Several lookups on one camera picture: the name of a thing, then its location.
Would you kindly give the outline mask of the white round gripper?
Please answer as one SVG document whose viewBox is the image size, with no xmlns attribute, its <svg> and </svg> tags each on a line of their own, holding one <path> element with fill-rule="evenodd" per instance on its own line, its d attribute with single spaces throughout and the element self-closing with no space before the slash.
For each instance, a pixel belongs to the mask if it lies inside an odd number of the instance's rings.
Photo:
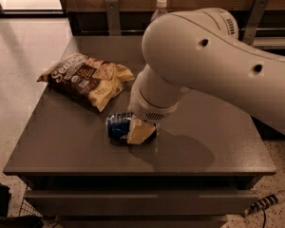
<svg viewBox="0 0 285 228">
<path fill-rule="evenodd" d="M 130 93 L 128 111 L 136 117 L 132 117 L 130 120 L 127 142 L 130 144 L 143 143 L 156 130 L 153 123 L 165 120 L 176 111 L 177 107 L 177 104 L 169 107 L 154 106 L 143 98 L 137 88 L 134 88 Z"/>
</svg>

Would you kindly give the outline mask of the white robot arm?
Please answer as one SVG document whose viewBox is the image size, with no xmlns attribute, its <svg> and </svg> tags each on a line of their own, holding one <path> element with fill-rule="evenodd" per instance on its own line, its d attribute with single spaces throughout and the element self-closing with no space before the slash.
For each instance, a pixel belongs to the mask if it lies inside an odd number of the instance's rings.
<svg viewBox="0 0 285 228">
<path fill-rule="evenodd" d="M 285 56 L 238 39 L 235 18 L 225 9 L 169 12 L 142 37 L 145 67 L 128 109 L 158 123 L 191 89 L 220 98 L 285 135 Z"/>
</svg>

